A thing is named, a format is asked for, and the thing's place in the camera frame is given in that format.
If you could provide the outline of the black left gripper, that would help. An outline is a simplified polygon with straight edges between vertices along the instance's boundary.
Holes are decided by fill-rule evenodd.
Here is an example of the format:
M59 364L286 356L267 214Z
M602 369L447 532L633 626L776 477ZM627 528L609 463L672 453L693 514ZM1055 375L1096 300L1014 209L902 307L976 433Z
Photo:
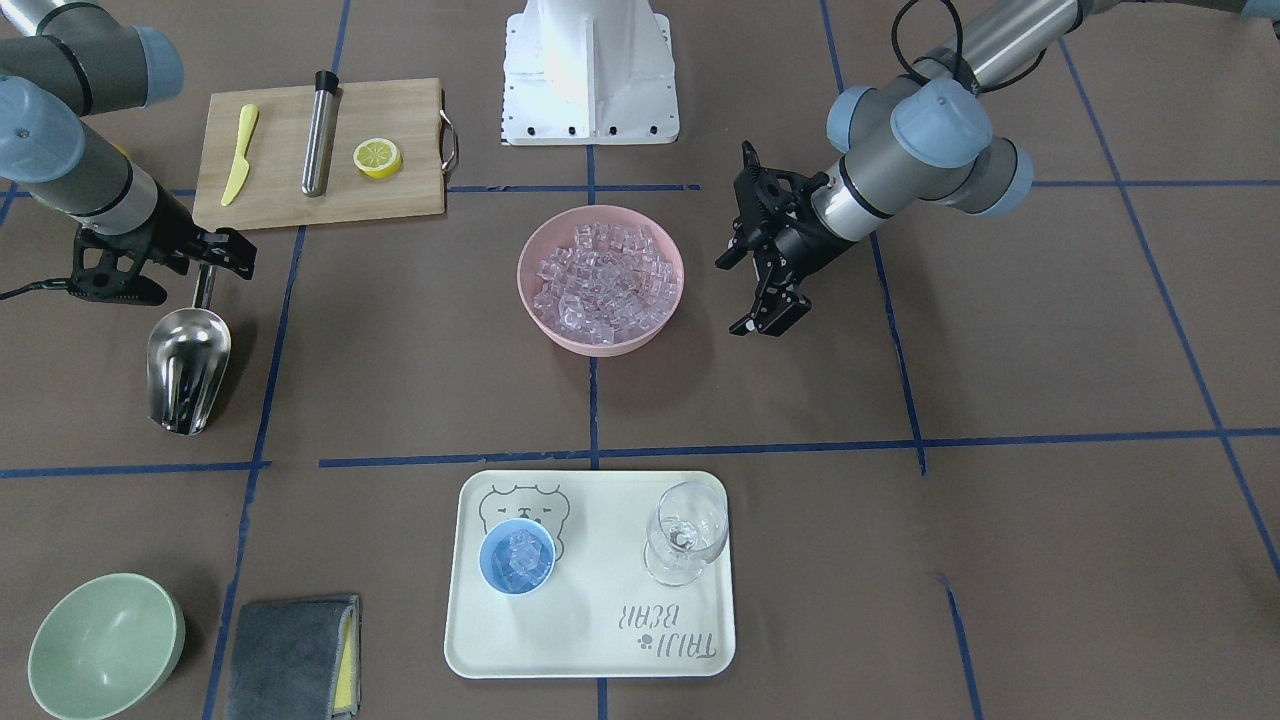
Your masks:
M751 305L730 325L730 333L781 337L812 310L797 282L847 252L851 242L832 232L815 210L814 196L829 186L829 174L764 167L749 141L742 141L741 150L742 169L733 179L739 214L716 266L730 270L746 256L758 266L774 260L787 269L790 282L774 281L772 270L758 272Z

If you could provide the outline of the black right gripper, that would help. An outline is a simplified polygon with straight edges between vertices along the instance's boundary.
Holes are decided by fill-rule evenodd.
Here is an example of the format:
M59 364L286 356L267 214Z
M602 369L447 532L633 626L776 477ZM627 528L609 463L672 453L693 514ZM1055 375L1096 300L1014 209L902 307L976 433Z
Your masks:
M76 232L68 293L91 302L157 306L166 301L166 291L143 274L146 263L179 275L193 264L209 264L251 281L256 258L257 247L241 232L196 225L189 209L163 190L136 229L108 234L83 225Z

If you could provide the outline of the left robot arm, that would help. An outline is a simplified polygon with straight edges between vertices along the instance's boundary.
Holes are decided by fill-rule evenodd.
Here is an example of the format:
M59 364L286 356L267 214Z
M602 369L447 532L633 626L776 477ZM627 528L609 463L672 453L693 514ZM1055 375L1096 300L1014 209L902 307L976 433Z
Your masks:
M783 334L812 310L803 281L913 202L1000 217L1029 193L1029 154L995 133L980 97L1025 78L1051 44L1112 4L997 1L973 20L943 6L951 38L908 60L891 29L901 73L881 88L850 86L833 101L826 135L838 159L826 170L769 168L742 143L739 214L716 264L728 270L750 259L756 283L732 334Z

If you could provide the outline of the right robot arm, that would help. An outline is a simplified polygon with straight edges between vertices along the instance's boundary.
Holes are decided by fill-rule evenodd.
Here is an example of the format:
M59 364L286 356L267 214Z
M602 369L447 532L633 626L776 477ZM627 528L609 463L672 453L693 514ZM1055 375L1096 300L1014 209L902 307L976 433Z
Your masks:
M207 231L168 190L86 123L175 97L186 69L160 29L125 26L95 1L5 1L1 173L77 224L68 277L44 282L90 302L157 306L147 263L186 274L221 266L243 279L257 249L236 229Z

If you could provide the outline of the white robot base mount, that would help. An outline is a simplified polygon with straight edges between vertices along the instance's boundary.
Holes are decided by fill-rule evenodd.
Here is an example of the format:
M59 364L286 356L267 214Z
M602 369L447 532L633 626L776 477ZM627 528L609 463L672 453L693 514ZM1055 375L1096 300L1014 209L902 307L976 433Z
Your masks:
M649 1L529 1L503 37L502 143L678 140L671 24Z

